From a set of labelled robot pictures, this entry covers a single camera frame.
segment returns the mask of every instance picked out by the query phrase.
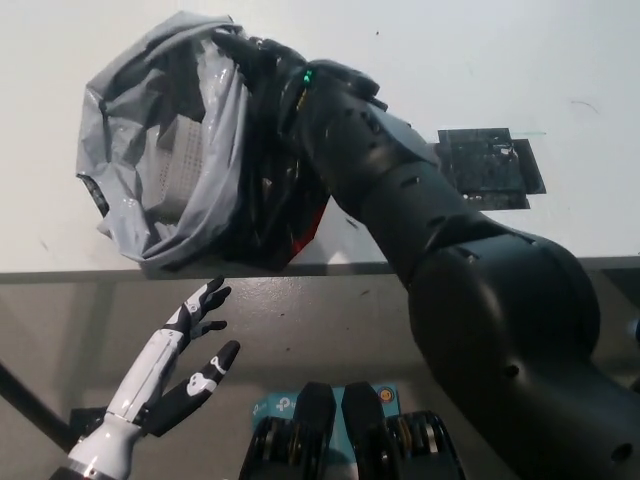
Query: black panel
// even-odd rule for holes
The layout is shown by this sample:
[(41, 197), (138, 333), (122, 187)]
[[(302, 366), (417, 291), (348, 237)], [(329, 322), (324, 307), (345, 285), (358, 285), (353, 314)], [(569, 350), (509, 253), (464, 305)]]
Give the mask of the black panel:
[(508, 128), (438, 131), (442, 173), (478, 210), (528, 209), (527, 195), (546, 193), (528, 140)]

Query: white robotic hand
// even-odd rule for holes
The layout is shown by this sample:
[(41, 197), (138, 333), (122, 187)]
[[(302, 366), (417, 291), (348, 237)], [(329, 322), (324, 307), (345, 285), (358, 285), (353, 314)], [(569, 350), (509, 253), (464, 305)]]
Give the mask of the white robotic hand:
[(227, 326), (224, 321), (202, 322), (231, 293), (229, 287), (220, 288), (223, 282), (218, 277), (203, 285), (151, 336), (113, 396), (100, 427), (69, 453), (69, 468), (78, 478), (128, 478), (133, 446), (139, 438), (166, 433), (211, 396), (240, 350), (236, 341), (227, 342), (190, 379), (164, 396), (162, 392), (189, 343)]

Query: plastic bag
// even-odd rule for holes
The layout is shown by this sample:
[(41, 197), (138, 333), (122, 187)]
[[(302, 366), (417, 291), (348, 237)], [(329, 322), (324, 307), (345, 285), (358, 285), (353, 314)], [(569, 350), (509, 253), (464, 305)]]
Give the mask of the plastic bag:
[(100, 231), (144, 267), (213, 253), (283, 268), (326, 205), (309, 168), (246, 125), (248, 92), (207, 35), (218, 28), (244, 34), (230, 17), (179, 13), (87, 84), (77, 175)]

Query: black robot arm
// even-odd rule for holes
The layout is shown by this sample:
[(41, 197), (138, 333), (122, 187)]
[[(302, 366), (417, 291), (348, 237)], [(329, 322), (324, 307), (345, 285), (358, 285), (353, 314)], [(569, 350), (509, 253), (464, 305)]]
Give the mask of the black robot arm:
[(590, 362), (599, 309), (577, 259), (466, 205), (359, 72), (311, 63), (304, 79), (281, 134), (406, 286), (414, 339), (463, 415), (523, 479), (639, 478), (640, 397)]

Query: floor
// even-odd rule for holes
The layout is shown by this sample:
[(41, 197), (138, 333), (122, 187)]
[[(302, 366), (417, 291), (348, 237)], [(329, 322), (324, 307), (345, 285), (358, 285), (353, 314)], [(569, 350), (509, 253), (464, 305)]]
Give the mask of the floor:
[[(638, 312), (603, 274), (592, 279), (603, 316), (596, 362), (628, 384), (640, 374), (640, 352), (628, 334)], [(395, 277), (229, 283), (234, 292), (215, 314), (229, 327), (192, 344), (174, 379), (190, 375), (227, 339), (240, 340), (240, 356), (201, 410), (165, 438), (139, 443), (132, 478), (237, 478), (251, 438), (251, 409), (263, 394), (298, 389), (311, 379), (335, 385), (366, 379), (396, 382), (404, 411), (439, 412), (469, 479), (515, 479), (431, 379), (411, 340), (405, 293)], [(104, 405), (149, 335), (199, 286), (2, 286), (0, 360), (63, 415)], [(63, 460), (2, 401), (0, 424), (0, 480), (48, 478)]]

